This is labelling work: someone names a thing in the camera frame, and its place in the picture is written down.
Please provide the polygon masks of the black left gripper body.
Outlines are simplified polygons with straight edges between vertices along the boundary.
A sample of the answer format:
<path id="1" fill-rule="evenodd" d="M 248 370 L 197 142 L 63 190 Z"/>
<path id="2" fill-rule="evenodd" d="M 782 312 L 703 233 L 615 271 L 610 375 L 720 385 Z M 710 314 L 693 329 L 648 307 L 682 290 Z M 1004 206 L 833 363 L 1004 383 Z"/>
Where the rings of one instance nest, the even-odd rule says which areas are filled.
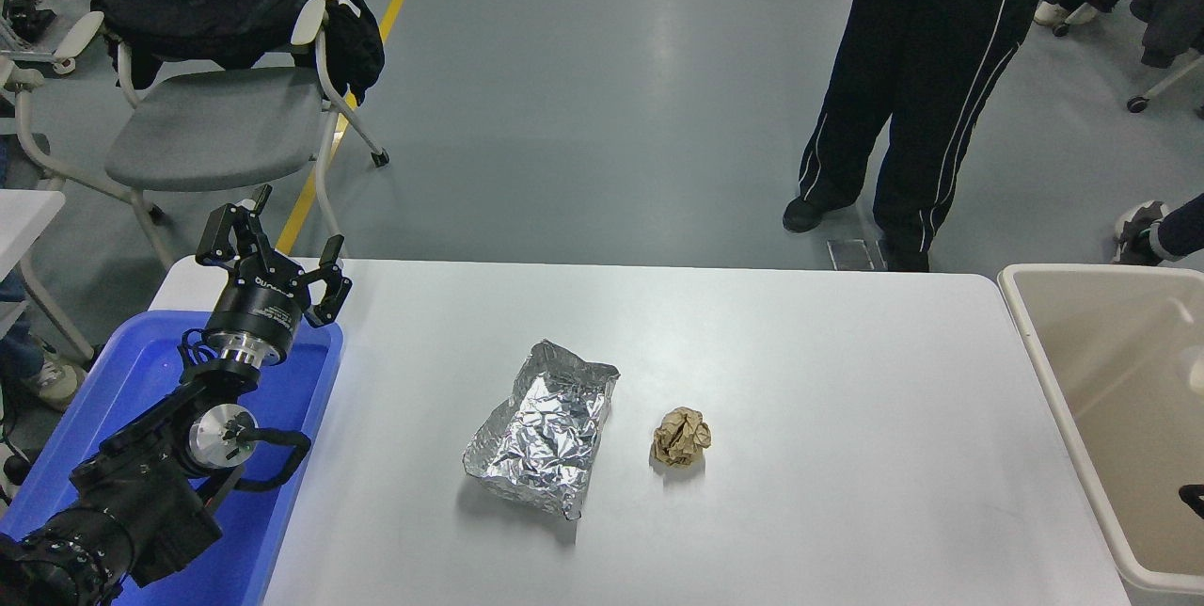
<path id="1" fill-rule="evenodd" d="M 301 273 L 299 266 L 236 267 L 205 326 L 205 343 L 222 349 L 228 339 L 244 335 L 267 345 L 275 355 L 288 354 L 309 308 L 309 298 L 297 298 L 293 287 Z"/>

